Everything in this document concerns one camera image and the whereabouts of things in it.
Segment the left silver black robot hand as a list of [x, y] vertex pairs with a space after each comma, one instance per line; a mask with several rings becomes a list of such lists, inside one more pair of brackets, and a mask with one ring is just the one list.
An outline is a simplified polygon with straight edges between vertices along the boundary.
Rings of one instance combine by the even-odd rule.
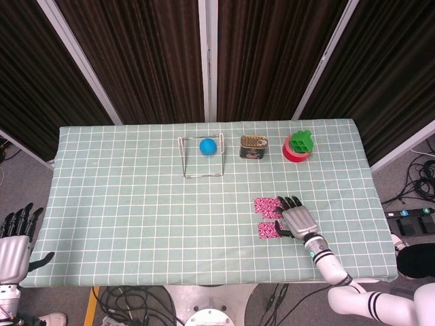
[[29, 272], [47, 265], [51, 251], [40, 260], [30, 261], [36, 224], [43, 213], [40, 207], [31, 213], [33, 203], [9, 213], [1, 223], [1, 285], [19, 285]]

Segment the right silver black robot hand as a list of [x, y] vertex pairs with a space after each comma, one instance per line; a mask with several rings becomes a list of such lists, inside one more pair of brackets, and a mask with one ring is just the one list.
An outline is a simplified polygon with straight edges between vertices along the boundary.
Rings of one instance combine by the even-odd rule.
[[275, 231], [278, 235], [305, 241], [309, 234], [318, 232], [317, 223], [296, 196], [277, 196], [277, 199], [280, 206], [277, 206], [275, 211], [288, 226], [287, 230], [282, 229], [280, 223], [275, 221]]

